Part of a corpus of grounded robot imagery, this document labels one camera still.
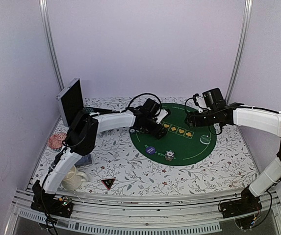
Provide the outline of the poker chip stack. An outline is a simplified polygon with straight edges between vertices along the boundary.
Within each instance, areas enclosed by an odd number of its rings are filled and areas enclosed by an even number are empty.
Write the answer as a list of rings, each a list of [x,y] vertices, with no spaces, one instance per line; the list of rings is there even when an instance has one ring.
[[[174,153],[172,150],[167,150],[167,151],[165,152],[165,159],[166,159],[167,161],[172,161],[172,160],[174,160],[174,159],[175,159],[175,153]]]

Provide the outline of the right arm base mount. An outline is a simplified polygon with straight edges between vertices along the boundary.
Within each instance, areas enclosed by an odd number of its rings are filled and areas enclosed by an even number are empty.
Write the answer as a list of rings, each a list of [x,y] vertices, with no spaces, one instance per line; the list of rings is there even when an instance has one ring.
[[[223,218],[236,217],[240,215],[251,214],[235,220],[236,225],[243,230],[252,229],[260,215],[262,204],[259,197],[255,197],[248,188],[241,192],[240,199],[226,199],[218,204],[218,210]]]

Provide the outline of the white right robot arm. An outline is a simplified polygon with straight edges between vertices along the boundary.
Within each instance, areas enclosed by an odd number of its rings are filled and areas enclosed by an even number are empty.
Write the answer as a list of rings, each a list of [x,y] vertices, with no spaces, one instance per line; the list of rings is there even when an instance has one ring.
[[[192,97],[197,111],[186,111],[185,123],[189,127],[204,127],[218,124],[236,125],[254,128],[271,133],[281,139],[281,112],[266,108],[245,106],[242,103],[228,105],[219,88],[195,94]],[[276,158],[263,172],[247,186],[237,203],[240,213],[248,213],[256,205],[255,197],[259,197],[272,185],[281,180],[281,140]]]

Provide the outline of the white dealer button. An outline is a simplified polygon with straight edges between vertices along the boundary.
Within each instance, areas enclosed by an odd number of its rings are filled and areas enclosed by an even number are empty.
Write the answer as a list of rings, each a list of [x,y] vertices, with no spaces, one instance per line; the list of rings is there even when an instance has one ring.
[[[210,135],[201,135],[200,142],[204,145],[209,145],[211,143],[211,136]]]

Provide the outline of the blue small blind button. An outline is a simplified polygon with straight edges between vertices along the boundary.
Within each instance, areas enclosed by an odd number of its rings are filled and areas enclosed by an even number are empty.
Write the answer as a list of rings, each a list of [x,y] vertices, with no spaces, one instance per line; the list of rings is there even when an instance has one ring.
[[[147,154],[152,155],[155,154],[156,149],[153,146],[148,146],[145,151]]]

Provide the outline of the blue playing card deck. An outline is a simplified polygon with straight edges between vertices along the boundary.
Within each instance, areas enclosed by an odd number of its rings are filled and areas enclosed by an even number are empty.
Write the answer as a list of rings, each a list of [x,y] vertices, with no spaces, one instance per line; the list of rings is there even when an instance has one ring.
[[[92,157],[91,154],[87,154],[85,156],[82,156],[80,160],[77,161],[76,166],[86,166],[92,164]]]

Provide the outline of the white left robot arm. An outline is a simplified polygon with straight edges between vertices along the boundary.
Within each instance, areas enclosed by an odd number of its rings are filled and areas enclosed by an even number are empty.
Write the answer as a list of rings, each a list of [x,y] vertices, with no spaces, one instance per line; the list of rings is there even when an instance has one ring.
[[[56,209],[56,201],[49,195],[57,192],[75,163],[93,151],[99,133],[128,127],[160,139],[167,134],[161,122],[169,114],[170,111],[162,108],[161,103],[150,98],[141,106],[128,106],[121,111],[89,113],[80,110],[69,127],[63,142],[64,148],[49,166],[47,174],[33,184],[33,193],[39,196],[36,201],[38,206],[45,212]]]

